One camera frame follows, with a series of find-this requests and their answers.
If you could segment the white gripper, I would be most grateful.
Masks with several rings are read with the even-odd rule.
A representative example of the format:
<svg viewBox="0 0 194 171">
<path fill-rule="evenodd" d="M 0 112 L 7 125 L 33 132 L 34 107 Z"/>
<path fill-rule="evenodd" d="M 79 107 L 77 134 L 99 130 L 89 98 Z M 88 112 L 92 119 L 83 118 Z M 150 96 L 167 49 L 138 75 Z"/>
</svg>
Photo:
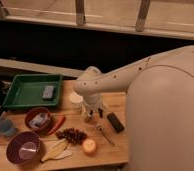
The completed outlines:
<svg viewBox="0 0 194 171">
<path fill-rule="evenodd" d="M 87 110 L 93 110 L 97 111 L 98 109 L 101 109 L 101 116 L 102 118 L 106 116 L 108 113 L 108 107 L 103 106 L 102 97 L 100 94 L 94 94 L 90 96 L 84 97 L 84 106 L 81 107 L 81 116 L 83 119 L 86 119 L 88 117 Z"/>
</svg>

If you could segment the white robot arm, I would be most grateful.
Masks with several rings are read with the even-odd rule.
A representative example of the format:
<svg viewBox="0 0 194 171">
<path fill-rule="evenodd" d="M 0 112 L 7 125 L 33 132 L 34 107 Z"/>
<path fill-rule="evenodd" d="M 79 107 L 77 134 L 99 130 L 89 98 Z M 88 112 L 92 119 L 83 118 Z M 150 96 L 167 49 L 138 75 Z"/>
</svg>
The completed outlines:
<svg viewBox="0 0 194 171">
<path fill-rule="evenodd" d="M 98 93 L 126 93 L 127 171 L 194 171 L 194 45 L 106 74 L 89 67 L 74 90 L 87 103 Z"/>
</svg>

